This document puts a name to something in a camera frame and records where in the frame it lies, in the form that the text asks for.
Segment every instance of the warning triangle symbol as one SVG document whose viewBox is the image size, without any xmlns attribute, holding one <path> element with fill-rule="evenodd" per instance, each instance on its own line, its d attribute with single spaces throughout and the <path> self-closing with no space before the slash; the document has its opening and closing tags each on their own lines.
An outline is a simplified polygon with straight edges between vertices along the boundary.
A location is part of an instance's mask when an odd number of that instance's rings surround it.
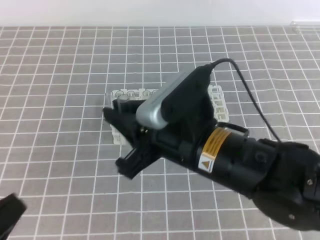
<svg viewBox="0 0 320 240">
<path fill-rule="evenodd" d="M 206 169 L 209 168 L 210 161 L 203 161 L 202 164 L 205 166 Z"/>
</svg>

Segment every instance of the black cable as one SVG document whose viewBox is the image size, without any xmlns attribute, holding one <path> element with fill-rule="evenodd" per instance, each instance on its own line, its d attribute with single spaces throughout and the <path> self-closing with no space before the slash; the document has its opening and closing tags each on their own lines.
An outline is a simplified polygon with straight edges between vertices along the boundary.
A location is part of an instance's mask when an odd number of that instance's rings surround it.
<svg viewBox="0 0 320 240">
<path fill-rule="evenodd" d="M 276 139 L 279 143 L 281 143 L 280 138 L 278 137 L 278 135 L 276 134 L 276 132 L 273 130 L 273 128 L 272 128 L 271 125 L 269 124 L 268 120 L 265 118 L 264 114 L 262 113 L 261 109 L 259 108 L 259 106 L 258 106 L 258 104 L 257 104 L 254 96 L 252 95 L 252 93 L 251 93 L 251 91 L 250 91 L 250 89 L 249 89 L 249 87 L 248 87 L 248 85 L 247 85 L 247 83 L 246 83 L 246 81 L 245 81 L 245 78 L 244 78 L 244 76 L 242 75 L 242 73 L 241 73 L 238 65 L 236 64 L 236 62 L 233 61 L 233 60 L 230 59 L 230 58 L 222 58 L 222 59 L 219 59 L 219 60 L 211 63 L 212 70 L 213 70 L 217 65 L 219 65 L 219 64 L 221 64 L 221 63 L 230 63 L 230 64 L 233 65 L 233 67 L 235 68 L 236 73 L 239 75 L 239 77 L 240 77 L 240 79 L 241 79 L 241 81 L 242 81 L 242 83 L 243 83 L 243 85 L 244 85 L 247 93 L 249 94 L 249 97 L 250 97 L 250 99 L 251 99 L 251 101 L 252 101 L 255 109 L 258 111 L 258 113 L 260 114 L 261 118 L 263 119 L 263 121 L 265 122 L 266 126 L 268 127 L 268 129 L 270 130 L 270 132 L 272 133 L 272 135 L 275 137 L 275 139 Z"/>
</svg>

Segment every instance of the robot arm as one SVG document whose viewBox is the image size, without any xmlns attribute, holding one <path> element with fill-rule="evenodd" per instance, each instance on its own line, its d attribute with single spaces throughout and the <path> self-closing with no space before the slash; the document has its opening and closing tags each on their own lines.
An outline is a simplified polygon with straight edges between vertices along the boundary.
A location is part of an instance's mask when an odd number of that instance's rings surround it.
<svg viewBox="0 0 320 240">
<path fill-rule="evenodd" d="M 214 119 L 207 88 L 222 62 L 243 79 L 231 59 L 221 59 L 181 75 L 146 101 L 115 100 L 114 109 L 103 109 L 133 148 L 116 161 L 118 171 L 132 179 L 163 157 L 252 199 L 285 226 L 320 231 L 320 156 L 307 145 L 281 142 L 250 92 L 278 141 L 255 140 L 247 129 Z"/>
</svg>

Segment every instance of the gray mat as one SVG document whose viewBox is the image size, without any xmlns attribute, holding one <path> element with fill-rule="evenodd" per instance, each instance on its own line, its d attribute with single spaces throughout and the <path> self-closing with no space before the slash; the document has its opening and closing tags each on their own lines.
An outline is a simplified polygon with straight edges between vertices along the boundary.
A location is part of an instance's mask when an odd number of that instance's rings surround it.
<svg viewBox="0 0 320 240">
<path fill-rule="evenodd" d="M 320 147 L 320 38 L 289 27 L 0 27 L 0 196 L 28 210 L 15 240 L 315 240 L 249 200 L 159 160 L 117 174 L 105 92 L 158 89 L 178 71 L 237 61 L 282 140 Z M 219 65 L 230 122 L 270 138 L 238 76 Z"/>
</svg>

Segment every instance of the black object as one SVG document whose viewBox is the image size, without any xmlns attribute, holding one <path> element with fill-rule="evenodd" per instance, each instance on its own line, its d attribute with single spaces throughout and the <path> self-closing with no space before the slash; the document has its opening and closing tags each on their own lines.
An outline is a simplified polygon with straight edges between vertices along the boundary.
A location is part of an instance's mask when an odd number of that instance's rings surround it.
<svg viewBox="0 0 320 240">
<path fill-rule="evenodd" d="M 121 102 L 117 109 L 103 109 L 105 120 L 133 147 L 125 158 L 115 162 L 118 171 L 132 179 L 164 157 L 252 199 L 265 215 L 285 226 L 320 231 L 320 156 L 307 145 L 281 142 L 268 122 L 278 141 L 255 140 L 243 127 L 217 122 L 208 92 L 203 89 L 208 88 L 211 70 L 221 62 L 232 63 L 240 72 L 232 60 L 219 60 L 202 67 L 201 82 L 201 68 L 197 68 L 197 74 L 191 73 L 188 81 L 162 101 L 161 114 L 168 122 L 163 129 L 140 125 L 132 111 L 137 105 L 132 107 L 132 102 Z M 194 90 L 195 84 L 200 84 L 199 91 Z M 187 92 L 192 89 L 193 103 L 186 108 L 185 100 L 191 102 Z"/>
<path fill-rule="evenodd" d="M 27 207 L 15 194 L 0 200 L 0 240 L 6 240 Z"/>
</svg>

